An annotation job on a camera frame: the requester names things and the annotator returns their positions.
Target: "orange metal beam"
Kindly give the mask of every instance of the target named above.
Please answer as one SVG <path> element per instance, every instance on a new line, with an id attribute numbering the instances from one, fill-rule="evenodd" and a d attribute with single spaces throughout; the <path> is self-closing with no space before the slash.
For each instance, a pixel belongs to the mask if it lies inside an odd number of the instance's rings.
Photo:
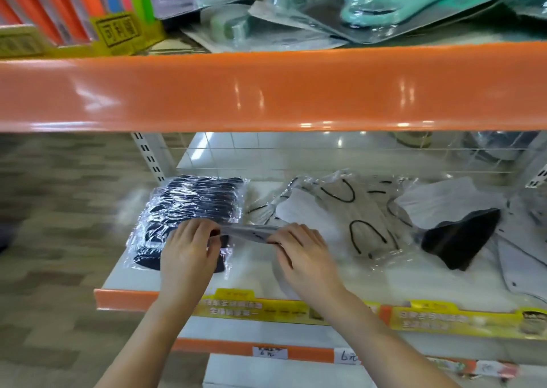
<path id="1" fill-rule="evenodd" d="M 547 43 L 0 63 L 0 131 L 547 129 Z"/>

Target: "wire grid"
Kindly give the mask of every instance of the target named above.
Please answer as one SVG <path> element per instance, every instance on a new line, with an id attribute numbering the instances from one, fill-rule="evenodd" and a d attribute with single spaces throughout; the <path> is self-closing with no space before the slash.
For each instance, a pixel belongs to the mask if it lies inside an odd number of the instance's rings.
<path id="1" fill-rule="evenodd" d="M 168 147 L 179 172 L 283 181 L 350 168 L 367 175 L 472 176 L 506 184 L 537 132 L 198 132 Z"/>

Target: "floor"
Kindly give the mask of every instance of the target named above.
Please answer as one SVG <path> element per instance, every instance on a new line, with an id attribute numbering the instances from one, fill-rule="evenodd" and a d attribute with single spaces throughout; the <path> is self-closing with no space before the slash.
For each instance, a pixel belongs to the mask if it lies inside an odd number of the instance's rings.
<path id="1" fill-rule="evenodd" d="M 0 136 L 0 386 L 92 387 L 140 314 L 95 310 L 155 186 L 128 134 Z M 207 355 L 171 354 L 160 387 L 197 388 Z"/>

